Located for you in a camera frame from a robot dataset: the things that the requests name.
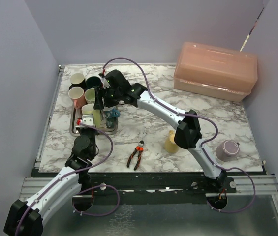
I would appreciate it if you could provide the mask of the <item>yellow mug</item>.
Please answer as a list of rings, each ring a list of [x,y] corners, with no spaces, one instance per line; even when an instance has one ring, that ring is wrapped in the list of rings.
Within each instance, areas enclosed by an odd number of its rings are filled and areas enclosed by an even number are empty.
[[[166,138],[164,144],[164,149],[170,154],[175,154],[179,151],[179,146],[175,143],[174,137],[175,137],[175,131],[170,130],[169,135]]]

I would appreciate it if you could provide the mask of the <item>pink and blue mug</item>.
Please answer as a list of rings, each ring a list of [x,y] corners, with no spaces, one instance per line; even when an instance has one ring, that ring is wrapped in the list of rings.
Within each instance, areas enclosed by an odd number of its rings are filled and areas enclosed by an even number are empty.
[[[69,98],[73,102],[73,107],[75,109],[80,109],[86,105],[86,100],[84,97],[84,90],[81,87],[72,87],[68,92]]]

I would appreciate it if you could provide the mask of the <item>lime green faceted mug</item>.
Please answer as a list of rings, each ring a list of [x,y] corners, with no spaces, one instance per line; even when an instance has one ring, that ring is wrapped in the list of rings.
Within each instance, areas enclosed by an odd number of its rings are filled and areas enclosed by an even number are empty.
[[[101,126],[101,113],[100,110],[94,109],[94,104],[87,104],[81,108],[82,123],[100,128]]]

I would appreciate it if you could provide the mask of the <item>blue dotted mug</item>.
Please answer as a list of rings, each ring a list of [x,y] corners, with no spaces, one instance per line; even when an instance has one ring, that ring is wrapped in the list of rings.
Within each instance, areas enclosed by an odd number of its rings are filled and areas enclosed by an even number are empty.
[[[103,110],[104,116],[106,118],[106,127],[113,128],[115,127],[116,119],[121,115],[116,107],[105,108]]]

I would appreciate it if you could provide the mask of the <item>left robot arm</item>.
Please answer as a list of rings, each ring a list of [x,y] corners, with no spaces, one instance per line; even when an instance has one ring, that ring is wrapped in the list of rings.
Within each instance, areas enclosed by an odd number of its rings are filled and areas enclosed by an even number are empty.
[[[96,135],[92,128],[80,128],[70,157],[60,172],[25,201],[16,200],[8,213],[4,233],[9,236],[40,236],[48,220],[75,194],[90,188],[88,170],[96,157]]]

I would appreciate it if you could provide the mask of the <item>sage green mug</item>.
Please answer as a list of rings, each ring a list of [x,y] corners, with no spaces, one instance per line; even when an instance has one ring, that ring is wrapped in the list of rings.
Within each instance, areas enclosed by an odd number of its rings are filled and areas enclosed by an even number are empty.
[[[96,99],[95,88],[90,88],[86,90],[84,93],[84,98],[87,104],[92,104],[92,103],[94,104]]]

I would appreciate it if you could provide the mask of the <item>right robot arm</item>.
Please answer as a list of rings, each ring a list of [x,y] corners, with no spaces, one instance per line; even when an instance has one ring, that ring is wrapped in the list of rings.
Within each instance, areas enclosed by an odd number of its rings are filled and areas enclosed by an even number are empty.
[[[168,123],[176,131],[174,141],[182,149],[188,150],[201,166],[208,188],[219,192],[225,187],[227,173],[218,167],[210,149],[204,145],[200,116],[194,110],[178,109],[154,96],[149,86],[130,82],[118,70],[108,74],[100,73],[102,85],[95,90],[97,110],[104,110],[120,102],[144,109]]]

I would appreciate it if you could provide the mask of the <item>black mug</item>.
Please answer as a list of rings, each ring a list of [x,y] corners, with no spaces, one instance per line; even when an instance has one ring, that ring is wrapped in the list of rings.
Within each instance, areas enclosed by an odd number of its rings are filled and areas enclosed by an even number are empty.
[[[69,89],[73,88],[73,87],[81,87],[83,90],[86,89],[87,85],[86,85],[86,81],[85,81],[85,77],[82,73],[75,73],[70,77],[70,87]]]

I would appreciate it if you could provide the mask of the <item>dark teal mug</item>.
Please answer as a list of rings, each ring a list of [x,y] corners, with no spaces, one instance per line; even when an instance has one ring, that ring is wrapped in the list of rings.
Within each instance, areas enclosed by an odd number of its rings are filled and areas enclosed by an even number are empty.
[[[101,78],[98,76],[89,76],[85,79],[85,81],[86,81],[86,89],[90,89],[102,85]]]

